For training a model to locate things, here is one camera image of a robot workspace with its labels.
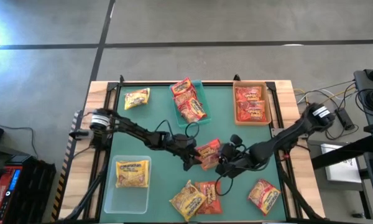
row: clear plastic bin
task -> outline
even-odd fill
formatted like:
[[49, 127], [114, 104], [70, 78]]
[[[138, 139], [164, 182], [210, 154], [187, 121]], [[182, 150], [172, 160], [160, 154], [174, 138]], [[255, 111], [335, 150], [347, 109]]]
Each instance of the clear plastic bin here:
[[[149, 161], [148, 187], [120, 187], [116, 188], [116, 161]], [[108, 189], [105, 198], [104, 211], [106, 213], [144, 214], [148, 209], [150, 171], [152, 161], [149, 156], [114, 156], [109, 173]]]

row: gray floor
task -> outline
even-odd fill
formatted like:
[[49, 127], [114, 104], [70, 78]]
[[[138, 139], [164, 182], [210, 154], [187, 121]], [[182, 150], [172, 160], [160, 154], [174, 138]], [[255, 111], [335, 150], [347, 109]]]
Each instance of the gray floor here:
[[[0, 44], [97, 44], [108, 4], [0, 0]], [[107, 43], [373, 39], [373, 0], [117, 0], [111, 15]], [[0, 50], [0, 123], [33, 127], [39, 156], [57, 168], [95, 56], [96, 49]], [[373, 68], [373, 44], [106, 49], [97, 80], [120, 74], [127, 80], [224, 80], [237, 73], [292, 80], [295, 88], [310, 90], [352, 80], [353, 71], [365, 68]], [[367, 124], [352, 99], [347, 111], [360, 127]], [[365, 135], [360, 129], [339, 141]], [[320, 134], [312, 139], [325, 140]], [[3, 144], [33, 154], [28, 132], [6, 131]], [[320, 193], [328, 218], [373, 223], [350, 217], [361, 212], [356, 192]]]

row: robotic arm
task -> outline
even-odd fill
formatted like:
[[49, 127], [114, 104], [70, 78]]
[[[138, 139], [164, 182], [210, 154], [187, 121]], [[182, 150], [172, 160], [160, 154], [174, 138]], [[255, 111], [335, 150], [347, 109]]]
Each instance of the robotic arm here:
[[[107, 130], [111, 122], [114, 122], [114, 128]], [[179, 156], [183, 161], [183, 169], [185, 171], [195, 164], [201, 164], [195, 158], [195, 156], [200, 156], [200, 154], [195, 150], [196, 140], [194, 138], [184, 134], [173, 135], [166, 131], [148, 131], [113, 110], [94, 110], [90, 129], [94, 132], [93, 145], [101, 143], [103, 134], [126, 133], [141, 140], [151, 150], [166, 150], [172, 153], [173, 156]]]
[[[275, 151], [284, 150], [289, 153], [297, 144], [299, 136], [302, 134], [311, 135], [315, 131], [323, 132], [333, 124], [333, 121], [334, 115], [325, 106], [312, 103], [295, 124], [269, 141], [259, 142], [245, 148], [243, 151], [239, 151], [237, 149], [243, 146], [242, 139], [234, 134], [231, 137], [231, 142], [221, 145], [219, 165], [216, 168], [216, 172], [221, 177], [228, 176], [233, 179], [245, 170], [259, 171], [265, 169]], [[311, 219], [322, 219], [305, 201], [283, 168], [280, 169], [280, 177], [289, 187], [308, 217]]]
[[[313, 103], [307, 107], [301, 118], [296, 121], [293, 126], [283, 130], [269, 141], [259, 142], [245, 148], [243, 151], [239, 151], [237, 149], [242, 146], [242, 139], [234, 134], [231, 137], [231, 142], [221, 145], [219, 165], [216, 168], [216, 172], [221, 177], [228, 176], [233, 179], [245, 170], [258, 171], [265, 169], [274, 151], [279, 149], [290, 151], [291, 148], [296, 145], [300, 135], [312, 134], [315, 131], [322, 132], [328, 129], [333, 121], [334, 115], [332, 115], [325, 106]], [[189, 170], [195, 164], [201, 164], [201, 162], [195, 158], [195, 156], [200, 156], [195, 150], [195, 138], [191, 138], [184, 134], [173, 135], [171, 132], [168, 133], [166, 131], [148, 131], [138, 124], [133, 123], [130, 119], [120, 116], [113, 110], [103, 108], [94, 110], [90, 129], [94, 133], [90, 146], [95, 149], [106, 147], [108, 135], [121, 132], [140, 139], [151, 150], [165, 150], [172, 153], [174, 156], [179, 156], [183, 161], [183, 169], [185, 171]], [[78, 134], [81, 133], [70, 133], [70, 136], [75, 138]], [[86, 202], [91, 198], [99, 183], [104, 179], [107, 172], [107, 164], [108, 161], [105, 161], [102, 170], [91, 184], [81, 202], [66, 219], [75, 220], [79, 217]], [[281, 170], [280, 176], [288, 185], [294, 196], [299, 199], [307, 215], [310, 218], [320, 218], [304, 201], [304, 198], [298, 193], [296, 187], [292, 185], [284, 170]]]

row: white label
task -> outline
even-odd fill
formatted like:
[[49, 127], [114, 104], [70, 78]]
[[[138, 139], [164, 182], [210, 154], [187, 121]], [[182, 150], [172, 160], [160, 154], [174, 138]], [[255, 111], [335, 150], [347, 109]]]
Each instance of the white label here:
[[109, 117], [94, 114], [91, 118], [91, 123], [98, 123], [103, 124], [105, 126], [109, 126]]
[[326, 109], [326, 107], [325, 107], [325, 106], [322, 106], [321, 108], [319, 108], [319, 109], [317, 109], [316, 111], [314, 111], [312, 114], [313, 114], [314, 116], [316, 116], [316, 115], [322, 113], [325, 109]]
[[329, 112], [328, 110], [326, 110], [326, 111], [320, 113], [320, 114], [319, 114], [319, 117], [320, 117], [320, 118], [323, 118], [324, 116], [326, 116], [326, 115], [328, 115], [328, 114], [330, 114], [330, 112]]

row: plastic container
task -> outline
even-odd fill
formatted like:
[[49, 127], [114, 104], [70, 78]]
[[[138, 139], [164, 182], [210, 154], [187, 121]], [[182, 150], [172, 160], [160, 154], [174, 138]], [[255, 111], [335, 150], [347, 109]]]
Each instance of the plastic container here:
[[[116, 161], [149, 161], [148, 187], [120, 187], [116, 188]], [[105, 198], [104, 211], [106, 213], [144, 214], [148, 209], [150, 172], [152, 161], [149, 156], [114, 156], [110, 166], [108, 189]]]
[[[197, 121], [197, 123], [199, 125], [207, 124], [211, 121], [211, 113], [210, 113], [210, 109], [209, 109], [209, 104], [207, 103], [205, 90], [203, 89], [203, 84], [202, 84], [201, 80], [192, 80], [191, 82], [192, 82], [193, 86], [195, 86], [196, 96], [198, 97], [199, 102], [202, 104], [203, 110], [207, 114], [207, 116], [205, 118]], [[168, 89], [170, 90], [171, 95], [173, 96], [173, 92], [171, 90], [172, 86], [173, 85], [170, 85]], [[175, 116], [177, 117], [178, 126], [180, 128], [185, 128], [188, 125], [188, 122], [181, 116], [181, 113], [179, 112], [179, 110], [177, 108], [177, 105], [175, 104], [174, 100], [173, 100], [173, 103], [174, 103], [174, 111], [175, 111]]]
[[[257, 122], [257, 121], [238, 121], [237, 120], [237, 106], [236, 106], [236, 93], [235, 87], [237, 86], [261, 86], [261, 100], [265, 101], [265, 117], [267, 121], [265, 122]], [[250, 82], [250, 81], [234, 81], [233, 84], [233, 94], [234, 94], [234, 117], [235, 117], [235, 124], [236, 125], [245, 125], [245, 126], [265, 126], [271, 123], [272, 117], [269, 108], [269, 101], [268, 101], [268, 92], [267, 92], [267, 84], [265, 82]]]

